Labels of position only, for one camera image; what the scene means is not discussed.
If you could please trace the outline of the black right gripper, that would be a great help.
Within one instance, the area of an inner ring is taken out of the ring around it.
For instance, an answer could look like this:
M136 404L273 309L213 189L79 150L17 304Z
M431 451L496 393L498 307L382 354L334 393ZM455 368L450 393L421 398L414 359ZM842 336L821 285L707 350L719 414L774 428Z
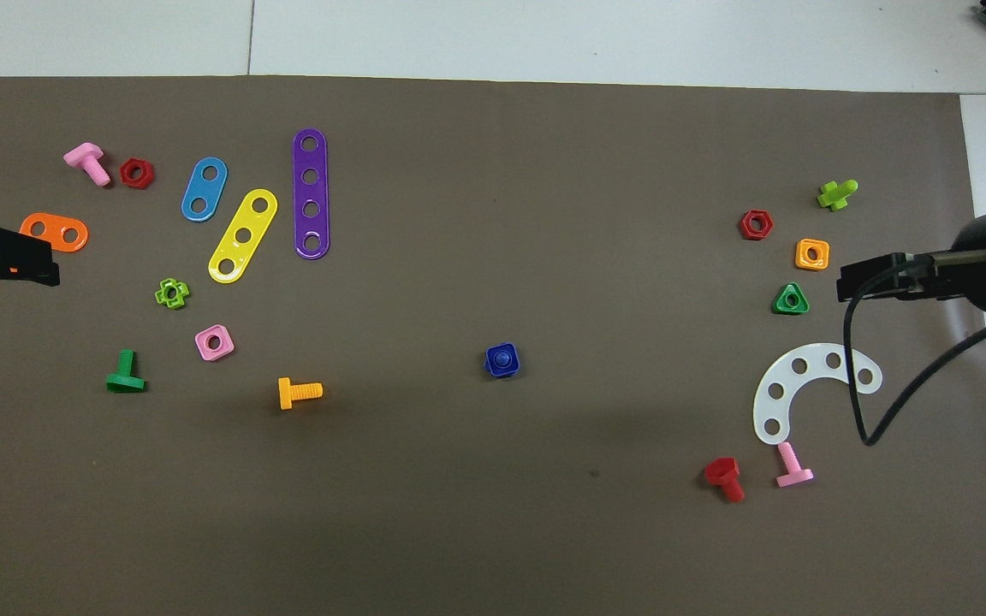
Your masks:
M874 277L895 268L894 276ZM986 301L986 248L891 252L849 263L839 270L836 295L839 303L879 297Z

